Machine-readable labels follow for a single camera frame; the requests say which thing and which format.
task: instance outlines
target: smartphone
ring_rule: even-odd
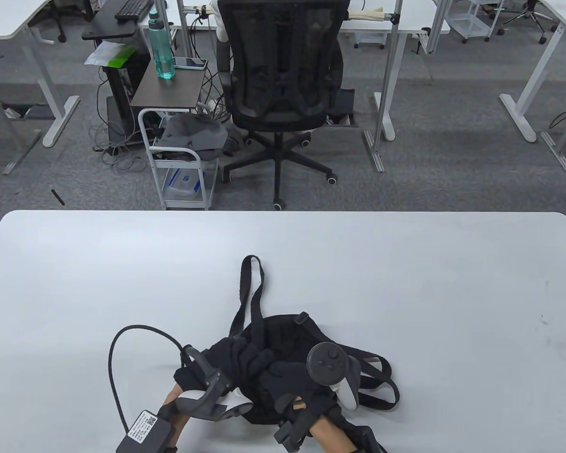
[[[204,58],[174,57],[174,67],[176,69],[197,69],[203,71],[208,66],[208,61]]]

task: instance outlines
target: black keyboard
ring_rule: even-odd
[[[128,0],[122,9],[115,13],[115,18],[119,21],[138,21],[149,13],[152,6],[153,0]]]

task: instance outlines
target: forearm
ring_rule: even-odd
[[[320,417],[310,429],[310,433],[319,442],[325,453],[352,453],[357,450],[346,433],[327,417]]]
[[[168,393],[168,396],[164,401],[164,406],[174,401],[180,395],[182,395],[182,389],[178,384],[176,384],[174,388],[170,391],[170,393]],[[182,429],[189,420],[190,420],[189,416],[176,416],[173,420],[171,420],[171,423],[173,424],[175,431],[174,431],[174,435],[172,436],[172,439],[169,442],[168,447],[176,446],[176,443],[180,438],[180,433],[182,433]]]

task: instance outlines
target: office chair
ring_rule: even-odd
[[[317,129],[326,122],[341,86],[343,59],[337,33],[350,0],[220,0],[218,7],[228,42],[218,41],[216,60],[225,106],[233,123],[249,131],[264,151],[225,166],[231,170],[275,162],[273,206],[285,209],[279,198],[281,162],[289,160],[326,175],[337,183],[331,168],[292,151],[308,146],[310,132],[283,140],[284,132]],[[231,72],[231,50],[233,69]],[[268,140],[258,132],[273,132]]]
[[[510,22],[515,21],[516,19],[520,19],[521,17],[524,17],[525,19],[531,19],[535,24],[537,24],[538,29],[541,32],[541,39],[539,39],[539,44],[545,44],[547,42],[547,36],[546,36],[546,32],[545,29],[542,27],[541,22],[539,22],[538,18],[542,18],[542,19],[547,19],[548,21],[554,21],[554,19],[552,17],[549,17],[547,15],[544,15],[542,13],[539,13],[538,11],[535,11],[535,7],[537,6],[539,0],[527,0],[526,3],[524,4],[524,9],[521,13],[519,13],[517,16],[512,17],[511,19],[509,19],[509,21],[505,21],[503,22],[503,25],[507,25]],[[552,32],[555,32],[555,29],[557,28],[557,25],[552,27]],[[499,28],[497,30],[497,34],[499,36],[503,36],[505,34],[505,30],[503,30],[503,28]]]

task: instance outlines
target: white table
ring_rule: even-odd
[[[307,311],[390,360],[390,453],[566,453],[566,217],[554,213],[19,211],[0,223],[0,451],[113,453],[108,347],[128,324],[201,349],[261,257],[265,316]],[[176,348],[126,332],[126,418],[156,410]],[[192,421],[185,453],[281,453],[273,427]],[[320,449],[307,439],[302,451]]]
[[[366,0],[365,9],[376,9],[383,8],[384,12],[393,13],[395,6],[395,0]],[[350,0],[350,10],[360,11],[363,7],[363,0]],[[168,2],[168,8],[166,10],[168,15],[168,21],[173,22],[170,27],[172,29],[180,28],[180,15],[178,7],[175,1]],[[432,0],[404,0],[402,4],[402,13],[398,32],[400,34],[398,39],[398,50],[397,57],[395,58],[392,69],[391,69],[391,80],[389,86],[389,93],[386,98],[384,118],[382,120],[384,126],[384,136],[386,140],[391,142],[396,138],[396,133],[390,118],[390,107],[392,98],[394,96],[394,91],[396,89],[396,83],[398,80],[398,73],[400,71],[400,66],[402,63],[402,54],[404,53],[404,46],[407,41],[407,36],[410,34],[425,34],[426,32],[422,28],[426,26],[432,26],[432,21],[434,20],[434,15],[436,15],[436,4]],[[190,27],[192,22],[195,20],[195,15],[187,15],[186,22]],[[212,30],[216,29],[216,24],[212,20],[210,22]],[[149,17],[146,17],[140,22],[139,26],[141,28],[149,27]],[[208,29],[208,22],[203,21],[203,26],[197,24],[198,29]],[[374,21],[344,21],[341,25],[340,33],[390,33],[391,32],[391,22],[374,22]],[[448,34],[451,31],[449,24],[445,21],[442,26],[442,33]],[[374,100],[377,108],[380,107],[380,99],[382,98],[382,93],[373,93]]]
[[[70,96],[65,103],[61,101],[61,97],[57,88],[48,73],[48,69],[44,64],[37,45],[37,37],[29,30],[27,24],[42,9],[49,0],[0,0],[0,39],[11,39],[17,33],[22,32],[25,35],[24,52],[33,70],[36,71],[38,84],[42,88],[42,92],[46,97],[50,110],[55,117],[44,138],[42,144],[45,147],[51,147],[59,138],[65,125],[69,121],[74,109],[80,101],[79,96]],[[17,133],[16,129],[7,119],[2,106],[0,105],[0,120],[8,128],[9,133],[13,136],[19,153],[6,166],[3,173],[9,174],[13,168],[29,153],[33,145],[40,138],[41,131],[36,130],[35,136],[31,142],[25,143],[25,140]]]
[[[560,24],[556,32],[553,34],[552,39],[549,41],[545,52],[543,53],[541,59],[539,60],[537,67],[535,68],[533,75],[528,80],[522,94],[518,101],[514,101],[514,99],[509,94],[501,94],[499,98],[501,102],[508,110],[511,118],[513,119],[520,132],[524,138],[531,143],[536,142],[537,134],[528,123],[527,119],[524,117],[526,112],[528,111],[531,103],[537,96],[539,89],[541,88],[542,83],[544,82],[545,78],[548,75],[547,65],[549,63],[549,59],[551,58],[553,51],[557,47],[561,37],[563,36],[566,30],[566,0],[541,0],[541,2],[560,20]],[[556,154],[560,163],[565,166],[564,158],[561,155]]]

